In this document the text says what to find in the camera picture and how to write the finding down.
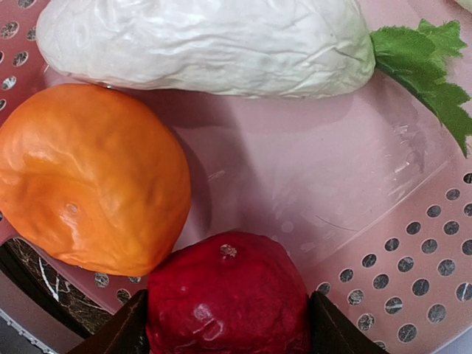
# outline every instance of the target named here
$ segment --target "perforated surface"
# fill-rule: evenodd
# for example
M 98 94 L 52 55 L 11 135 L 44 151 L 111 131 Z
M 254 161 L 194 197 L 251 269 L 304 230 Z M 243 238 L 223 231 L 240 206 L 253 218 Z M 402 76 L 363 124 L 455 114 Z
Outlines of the perforated surface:
M 0 122 L 34 92 L 70 81 L 46 70 L 35 46 L 45 3 L 0 1 Z M 361 4 L 371 28 L 458 18 L 472 44 L 470 14 L 445 1 Z M 451 75 L 469 91 L 471 66 L 468 49 Z M 354 95 L 316 102 L 131 94 L 176 132 L 189 160 L 193 205 L 177 249 L 228 229 L 271 236 L 309 290 L 391 353 L 430 353 L 472 325 L 472 162 L 397 85 L 377 74 Z M 0 239 L 12 235 L 0 222 Z M 46 258 L 110 312 L 146 286 Z

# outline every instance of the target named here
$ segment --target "orange fruit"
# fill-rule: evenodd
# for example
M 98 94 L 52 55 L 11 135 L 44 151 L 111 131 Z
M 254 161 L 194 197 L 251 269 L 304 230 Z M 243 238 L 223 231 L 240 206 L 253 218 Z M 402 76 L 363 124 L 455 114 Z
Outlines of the orange fruit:
M 190 210 L 180 144 L 143 103 L 64 84 L 0 128 L 0 210 L 54 258 L 141 277 L 173 249 Z

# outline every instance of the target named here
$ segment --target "fake vegetable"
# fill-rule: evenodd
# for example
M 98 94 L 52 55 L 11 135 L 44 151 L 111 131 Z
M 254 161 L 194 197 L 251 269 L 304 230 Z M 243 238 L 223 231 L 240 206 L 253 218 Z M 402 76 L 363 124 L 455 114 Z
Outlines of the fake vegetable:
M 310 353 L 307 289 L 265 236 L 229 232 L 174 252 L 147 289 L 154 354 Z
M 145 90 L 324 97 L 375 66 L 355 0 L 51 0 L 36 41 L 63 74 Z
M 68 264 L 144 276 L 172 251 L 189 208 L 180 145 L 146 105 L 118 91 L 48 88 L 0 129 L 0 209 Z

